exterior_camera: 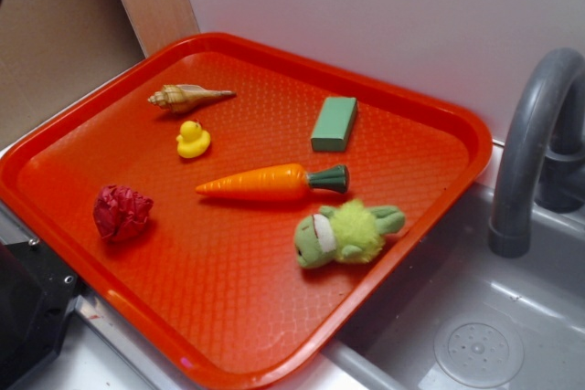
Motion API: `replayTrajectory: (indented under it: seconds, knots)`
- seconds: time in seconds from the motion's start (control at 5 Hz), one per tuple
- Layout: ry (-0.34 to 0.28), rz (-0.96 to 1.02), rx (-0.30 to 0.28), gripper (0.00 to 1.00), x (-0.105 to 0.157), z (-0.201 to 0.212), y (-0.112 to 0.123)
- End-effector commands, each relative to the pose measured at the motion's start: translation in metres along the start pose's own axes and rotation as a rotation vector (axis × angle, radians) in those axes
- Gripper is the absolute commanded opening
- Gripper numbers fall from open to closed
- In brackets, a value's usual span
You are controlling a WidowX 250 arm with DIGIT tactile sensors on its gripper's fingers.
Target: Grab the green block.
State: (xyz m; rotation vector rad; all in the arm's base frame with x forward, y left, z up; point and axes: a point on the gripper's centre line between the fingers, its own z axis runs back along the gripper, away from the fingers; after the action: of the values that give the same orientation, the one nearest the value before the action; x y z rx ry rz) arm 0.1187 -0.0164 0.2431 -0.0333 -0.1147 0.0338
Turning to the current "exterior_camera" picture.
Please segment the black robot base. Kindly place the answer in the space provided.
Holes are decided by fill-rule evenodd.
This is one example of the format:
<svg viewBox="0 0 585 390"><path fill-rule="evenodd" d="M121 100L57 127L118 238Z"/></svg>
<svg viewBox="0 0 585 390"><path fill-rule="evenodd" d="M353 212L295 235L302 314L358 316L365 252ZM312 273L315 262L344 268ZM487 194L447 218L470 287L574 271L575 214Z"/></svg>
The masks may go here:
<svg viewBox="0 0 585 390"><path fill-rule="evenodd" d="M1 387L59 357L80 279L46 243L1 245Z"/></svg>

